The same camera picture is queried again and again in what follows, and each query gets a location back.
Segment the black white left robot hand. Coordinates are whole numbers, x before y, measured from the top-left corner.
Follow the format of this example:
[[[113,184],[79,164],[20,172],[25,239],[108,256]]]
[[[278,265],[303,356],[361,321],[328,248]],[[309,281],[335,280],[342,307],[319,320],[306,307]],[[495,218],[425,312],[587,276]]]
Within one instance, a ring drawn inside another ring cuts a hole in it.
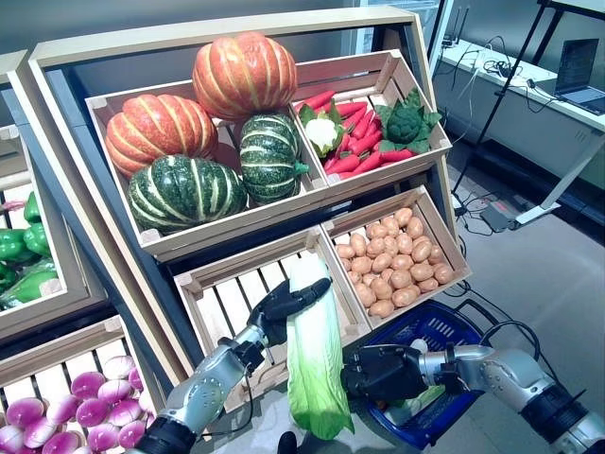
[[[331,286],[331,278],[321,278],[307,287],[291,290],[290,279],[285,279],[252,310],[248,325],[263,332],[262,343],[266,348],[283,344],[287,338],[287,318],[316,303]]]

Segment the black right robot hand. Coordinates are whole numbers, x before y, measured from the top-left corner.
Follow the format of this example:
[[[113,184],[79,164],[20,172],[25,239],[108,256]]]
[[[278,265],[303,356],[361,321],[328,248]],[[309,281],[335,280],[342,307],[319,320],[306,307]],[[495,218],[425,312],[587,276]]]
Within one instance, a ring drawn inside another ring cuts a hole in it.
[[[341,384],[352,398],[386,402],[415,398],[428,389],[420,356],[419,350],[399,344],[359,347],[345,360]]]

